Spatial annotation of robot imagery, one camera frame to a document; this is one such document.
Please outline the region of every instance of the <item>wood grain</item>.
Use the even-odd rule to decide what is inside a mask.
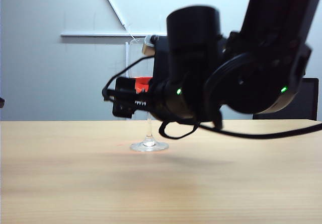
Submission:
[[[247,140],[197,130],[137,153],[145,121],[1,122],[1,223],[322,223],[322,132]],[[309,120],[227,120],[274,132]],[[171,125],[179,135],[189,127]]]

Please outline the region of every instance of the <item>whiteboard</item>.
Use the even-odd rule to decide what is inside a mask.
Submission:
[[[220,11],[224,35],[239,31],[249,0],[113,0],[131,33],[163,33],[166,18],[172,11],[191,5],[207,5]]]

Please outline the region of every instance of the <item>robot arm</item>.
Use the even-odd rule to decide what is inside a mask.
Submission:
[[[137,94],[133,79],[118,78],[116,90],[103,88],[104,100],[114,103],[115,116],[145,110],[165,123],[212,121],[216,130],[222,128],[224,104],[241,113],[278,111],[299,89],[318,1],[250,0],[241,31],[227,40],[218,10],[174,11],[167,17],[168,35],[148,37],[143,47],[154,57],[149,91]]]

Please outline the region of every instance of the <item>whiteboard ledge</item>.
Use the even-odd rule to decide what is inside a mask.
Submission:
[[[90,32],[64,32],[61,37],[145,37],[147,35],[166,36],[165,33],[90,33]]]

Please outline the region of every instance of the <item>wine glass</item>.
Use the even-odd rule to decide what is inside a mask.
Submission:
[[[142,54],[143,43],[144,38],[131,40],[129,44],[129,63],[133,63],[144,57]],[[153,62],[153,58],[145,59],[128,70],[129,77],[135,79],[135,89],[137,93],[148,91],[148,83],[153,76]],[[158,142],[154,139],[152,135],[151,115],[149,112],[147,112],[147,132],[144,140],[142,142],[133,143],[130,148],[139,152],[160,151],[169,148],[167,143]]]

